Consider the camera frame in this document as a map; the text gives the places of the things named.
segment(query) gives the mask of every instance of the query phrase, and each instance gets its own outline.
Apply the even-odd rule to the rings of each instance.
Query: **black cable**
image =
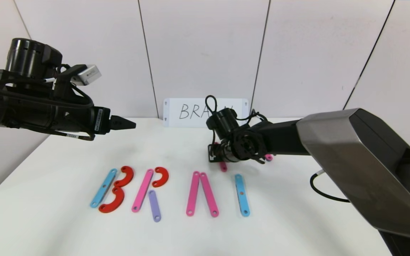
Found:
[[[208,105],[208,98],[212,98],[213,100],[215,100],[215,110],[211,110],[210,106]],[[205,97],[205,106],[208,109],[208,111],[210,111],[212,114],[216,113],[216,110],[218,110],[218,100],[216,100],[215,96],[213,95],[208,95],[207,97]],[[212,145],[215,144],[216,141],[216,134],[215,134],[215,130],[213,130],[213,141],[211,142]]]
[[[210,106],[208,105],[208,98],[212,98],[213,100],[215,100],[215,110],[211,110]],[[218,100],[216,100],[215,96],[213,95],[208,95],[207,97],[205,97],[205,106],[206,108],[208,108],[208,110],[214,114],[216,113],[216,110],[218,110]]]
[[[61,65],[57,68],[57,72],[58,72],[58,74],[60,74],[60,73],[61,73],[61,68],[66,68],[66,70],[67,70],[67,69],[69,69],[69,68],[70,68],[70,65],[67,65],[67,64],[61,64]]]
[[[32,85],[39,85],[39,86],[44,86],[44,80],[34,80],[34,79],[6,79],[6,80],[0,80],[0,85],[5,85],[8,83],[29,83]],[[88,100],[88,104],[75,104],[75,103],[66,103],[66,102],[59,102],[55,100],[49,100],[49,99],[42,99],[42,98],[37,98],[33,96],[28,96],[24,94],[18,94],[16,92],[9,92],[9,91],[3,91],[0,89],[0,96],[7,96],[11,97],[14,99],[19,99],[19,100],[26,100],[29,102],[35,102],[39,104],[44,104],[44,105],[52,105],[52,106],[57,106],[57,107],[68,107],[68,108],[76,108],[76,109],[85,109],[85,108],[90,108],[94,106],[93,100],[82,92],[80,89],[78,89],[76,86],[72,86],[72,89],[74,89],[76,92],[81,94],[83,97],[85,97]]]
[[[326,198],[328,198],[328,199],[332,199],[332,200],[339,201],[339,202],[344,202],[344,203],[350,203],[349,200],[347,200],[347,199],[342,199],[342,198],[338,198],[338,197],[335,197],[335,196],[330,196],[329,194],[323,193],[322,191],[318,190],[318,189],[314,186],[314,179],[315,179],[317,176],[318,176],[317,173],[315,173],[315,174],[313,174],[313,175],[311,176],[311,179],[309,179],[309,185],[311,185],[311,188],[312,188],[316,193],[318,193],[319,195],[324,196],[324,197],[326,197]]]

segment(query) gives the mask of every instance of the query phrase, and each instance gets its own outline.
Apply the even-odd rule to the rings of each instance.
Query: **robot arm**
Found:
[[[62,54],[29,39],[12,40],[6,69],[0,69],[0,127],[93,140],[110,130],[132,129],[135,123],[110,109],[96,107],[77,86],[101,74],[96,65],[61,64]],[[78,136],[65,132],[85,132]]]
[[[221,139],[210,144],[210,162],[266,154],[311,155],[350,203],[376,229],[393,255],[410,255],[410,146],[380,118],[363,109],[309,115],[241,127],[225,108],[207,120]]]

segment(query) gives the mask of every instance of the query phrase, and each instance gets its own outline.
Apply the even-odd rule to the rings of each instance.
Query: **pink bar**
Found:
[[[134,204],[132,205],[132,212],[140,211],[142,207],[143,199],[147,194],[149,183],[151,178],[153,177],[154,170],[148,169],[147,173],[145,174],[145,178],[143,178],[142,184],[140,185],[140,189],[138,190],[137,196],[135,197]]]
[[[205,198],[208,203],[208,208],[210,208],[211,216],[218,217],[218,206],[216,205],[215,197],[213,196],[213,191],[211,191],[210,182],[208,182],[206,173],[200,173],[200,180],[202,181],[202,187],[204,188]]]
[[[186,207],[186,215],[192,216],[195,212],[195,201],[197,200],[197,191],[199,190],[200,173],[195,171],[192,174],[191,190],[189,191],[188,206]]]
[[[227,172],[226,162],[219,162],[219,166],[221,167],[221,171],[222,171],[223,173]]]

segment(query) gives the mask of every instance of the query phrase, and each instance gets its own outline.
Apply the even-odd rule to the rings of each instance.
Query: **blue bar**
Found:
[[[245,183],[243,181],[243,176],[241,176],[240,174],[235,175],[235,184],[236,193],[238,195],[238,203],[240,204],[241,215],[243,215],[244,217],[248,217],[250,212],[248,200],[246,199],[246,190]]]
[[[116,174],[117,174],[116,169],[110,170],[109,175],[107,175],[107,178],[105,178],[104,183],[102,183],[101,187],[98,190],[98,193],[96,193],[96,196],[94,196],[94,199],[90,204],[91,208],[96,208],[99,206],[105,194],[109,190],[109,187],[112,184],[112,181],[114,181]]]

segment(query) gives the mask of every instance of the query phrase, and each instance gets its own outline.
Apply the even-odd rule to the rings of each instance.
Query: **red c-shaped piece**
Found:
[[[126,176],[124,178],[122,178],[121,180],[117,180],[114,182],[114,186],[115,187],[124,187],[127,184],[129,184],[129,182],[132,181],[132,178],[134,177],[134,170],[132,170],[131,167],[129,166],[123,166],[121,167],[121,172],[125,173]]]
[[[164,167],[156,167],[154,171],[162,174],[162,177],[159,180],[155,180],[153,181],[153,183],[151,183],[153,187],[159,188],[160,186],[164,185],[167,180],[169,180],[169,172]]]
[[[118,206],[121,205],[124,199],[124,191],[122,191],[122,188],[114,187],[114,189],[112,189],[112,192],[115,194],[115,200],[109,204],[101,204],[101,206],[99,206],[100,212],[102,213],[113,212],[115,209],[118,208]]]

